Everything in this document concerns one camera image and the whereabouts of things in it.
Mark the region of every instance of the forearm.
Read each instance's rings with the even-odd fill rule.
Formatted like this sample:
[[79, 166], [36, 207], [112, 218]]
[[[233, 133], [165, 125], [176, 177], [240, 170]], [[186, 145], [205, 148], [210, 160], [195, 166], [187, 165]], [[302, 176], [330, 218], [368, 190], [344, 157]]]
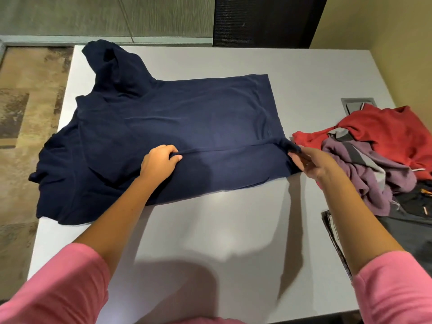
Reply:
[[129, 188], [74, 242], [88, 245], [114, 274], [123, 249], [157, 184], [138, 177]]
[[319, 180], [353, 275], [381, 254], [403, 250], [360, 198], [346, 174], [334, 169]]

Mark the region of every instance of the table top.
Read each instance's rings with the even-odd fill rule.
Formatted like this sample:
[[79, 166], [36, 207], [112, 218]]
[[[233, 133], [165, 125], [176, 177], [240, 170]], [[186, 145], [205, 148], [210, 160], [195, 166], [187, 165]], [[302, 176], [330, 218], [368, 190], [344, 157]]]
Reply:
[[[59, 129], [95, 75], [75, 46]], [[394, 103], [369, 51], [124, 47], [157, 79], [268, 74], [286, 136], [345, 116], [342, 97]], [[297, 174], [261, 186], [146, 207], [110, 283], [98, 323], [159, 324], [221, 316], [272, 323], [357, 309], [321, 220], [316, 183]], [[29, 278], [88, 225], [41, 218]]]

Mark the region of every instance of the pink fabric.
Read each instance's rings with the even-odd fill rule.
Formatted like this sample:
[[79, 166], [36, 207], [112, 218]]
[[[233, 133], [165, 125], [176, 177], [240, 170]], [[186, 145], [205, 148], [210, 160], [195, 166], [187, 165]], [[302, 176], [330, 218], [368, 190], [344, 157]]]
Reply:
[[432, 323], [432, 279], [408, 252], [370, 261], [353, 286], [364, 324]]
[[[90, 247], [64, 247], [7, 303], [0, 323], [94, 323], [108, 300], [110, 273]], [[367, 264], [354, 278], [365, 324], [432, 323], [432, 279], [406, 252], [394, 251]], [[195, 318], [177, 324], [241, 324]]]

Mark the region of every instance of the pink shirt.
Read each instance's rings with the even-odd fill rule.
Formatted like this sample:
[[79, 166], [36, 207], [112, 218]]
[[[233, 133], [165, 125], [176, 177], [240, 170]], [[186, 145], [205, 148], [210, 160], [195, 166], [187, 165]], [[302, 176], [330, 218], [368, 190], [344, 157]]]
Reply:
[[[0, 323], [94, 323], [108, 300], [110, 273], [90, 247], [65, 246], [14, 297], [0, 306]], [[353, 286], [365, 324], [432, 323], [432, 279], [407, 252], [367, 264]], [[241, 324], [196, 318], [181, 324]]]

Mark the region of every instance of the purple garment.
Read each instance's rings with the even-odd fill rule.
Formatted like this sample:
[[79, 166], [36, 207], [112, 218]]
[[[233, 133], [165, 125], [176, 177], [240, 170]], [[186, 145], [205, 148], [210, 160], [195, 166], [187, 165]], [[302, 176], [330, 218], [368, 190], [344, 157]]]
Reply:
[[[355, 163], [344, 143], [355, 147], [384, 169], [386, 176], [383, 190], [377, 182], [374, 170], [365, 164]], [[393, 193], [409, 192], [416, 185], [416, 177], [409, 167], [382, 157], [373, 151], [367, 142], [354, 140], [340, 142], [328, 138], [323, 141], [321, 148], [328, 152], [345, 171], [365, 204], [376, 216], [388, 216]]]

